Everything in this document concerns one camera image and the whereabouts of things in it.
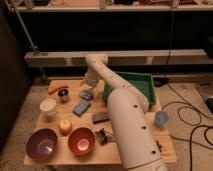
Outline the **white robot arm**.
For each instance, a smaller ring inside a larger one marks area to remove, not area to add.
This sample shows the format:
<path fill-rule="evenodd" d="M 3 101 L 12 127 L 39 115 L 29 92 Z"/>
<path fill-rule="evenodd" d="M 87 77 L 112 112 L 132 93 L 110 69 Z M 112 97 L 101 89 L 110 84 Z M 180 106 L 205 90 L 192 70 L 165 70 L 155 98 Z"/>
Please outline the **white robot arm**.
<path fill-rule="evenodd" d="M 99 79 L 111 87 L 107 108 L 119 155 L 125 171 L 168 171 L 147 125 L 148 99 L 130 82 L 107 67 L 108 56 L 85 57 L 86 84 L 95 87 Z"/>

